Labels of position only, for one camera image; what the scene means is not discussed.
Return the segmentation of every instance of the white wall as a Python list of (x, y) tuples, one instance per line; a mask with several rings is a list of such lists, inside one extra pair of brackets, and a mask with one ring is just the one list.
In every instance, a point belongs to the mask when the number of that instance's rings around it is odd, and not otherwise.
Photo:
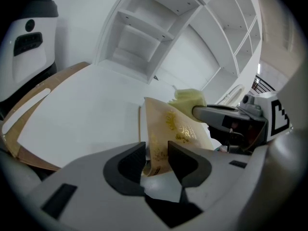
[(258, 76), (270, 84), (275, 90), (281, 90), (282, 87), (288, 82), (288, 78), (267, 63), (261, 61), (260, 64), (261, 71)]
[(58, 6), (55, 55), (58, 70), (92, 63), (97, 39), (117, 0), (54, 0)]
[(219, 69), (218, 62), (196, 31), (188, 26), (163, 61), (156, 76), (177, 89), (201, 90)]
[(307, 55), (305, 37), (279, 0), (259, 0), (259, 3), (264, 37), (261, 60), (290, 78)]

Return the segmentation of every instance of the black gripper pad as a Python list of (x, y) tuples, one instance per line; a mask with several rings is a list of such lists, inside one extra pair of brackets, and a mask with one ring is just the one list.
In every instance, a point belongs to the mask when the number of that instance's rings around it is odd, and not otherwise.
[(182, 187), (198, 187), (211, 174), (212, 165), (204, 157), (168, 141), (168, 161)]
[(141, 172), (145, 165), (145, 142), (128, 149), (107, 161), (103, 168), (106, 182), (118, 193), (145, 196), (140, 186)]

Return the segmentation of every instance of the white cabinet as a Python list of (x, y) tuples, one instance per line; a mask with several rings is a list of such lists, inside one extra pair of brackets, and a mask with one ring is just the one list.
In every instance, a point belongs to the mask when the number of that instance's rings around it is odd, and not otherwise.
[(122, 0), (105, 29), (95, 64), (109, 61), (116, 72), (150, 83), (200, 9), (197, 0)]
[[(256, 10), (259, 7), (253, 0), (121, 0), (102, 29), (94, 64), (149, 84), (164, 63), (159, 71), (163, 81), (187, 86), (185, 78), (191, 72), (196, 81), (190, 86), (203, 90), (209, 103), (217, 103), (248, 63), (257, 69), (259, 57), (250, 61), (261, 41), (261, 18)], [(189, 43), (179, 45), (181, 56), (179, 51), (168, 56), (190, 28), (204, 42), (204, 56), (195, 48), (200, 60), (171, 61), (172, 57), (194, 56)], [(191, 37), (196, 45), (200, 40)], [(215, 60), (203, 64), (208, 51)], [(176, 65), (166, 67), (167, 63)]]

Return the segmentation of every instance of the black sticker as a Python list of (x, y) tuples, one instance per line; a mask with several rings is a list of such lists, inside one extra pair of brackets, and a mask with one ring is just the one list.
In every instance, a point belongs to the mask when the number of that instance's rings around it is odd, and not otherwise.
[[(281, 111), (281, 112), (278, 112), (278, 114), (276, 114), (276, 106), (278, 106), (278, 111)], [(285, 113), (284, 109), (282, 109), (282, 105), (281, 103), (279, 102), (279, 100), (275, 100), (275, 101), (272, 101), (271, 102), (271, 113), (272, 113), (272, 118), (271, 118), (271, 121), (272, 121), (272, 125), (271, 125), (271, 133), (270, 135), (271, 136), (274, 136), (286, 129), (289, 128), (290, 126), (290, 120), (289, 120), (289, 117), (288, 115)], [(283, 120), (285, 121), (286, 120), (286, 124), (275, 129), (275, 126), (276, 126), (276, 118), (277, 119), (280, 119), (280, 120)]]

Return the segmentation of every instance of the white shelving unit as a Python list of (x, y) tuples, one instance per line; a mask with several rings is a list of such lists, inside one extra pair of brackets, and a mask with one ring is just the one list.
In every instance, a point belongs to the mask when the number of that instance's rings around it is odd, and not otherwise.
[(212, 81), (215, 82), (215, 76), (224, 71), (229, 72), (235, 81), (238, 75), (232, 49), (221, 24), (212, 11), (207, 6), (204, 6), (190, 25), (207, 44), (220, 66), (219, 69), (216, 69), (207, 85)]
[[(218, 63), (204, 65), (201, 88), (208, 103), (216, 103), (251, 62), (261, 41), (256, 9), (256, 0), (121, 0), (102, 29), (94, 64), (149, 84), (191, 26)], [(175, 83), (175, 76), (164, 74), (164, 81)]]
[(122, 0), (108, 22), (96, 64), (109, 61), (110, 69), (150, 83), (200, 9), (197, 0)]
[(236, 0), (211, 0), (207, 7), (216, 17), (232, 51), (236, 52), (248, 31), (244, 15)]
[(251, 0), (236, 0), (244, 15), (247, 29), (249, 29), (256, 18), (256, 11)]

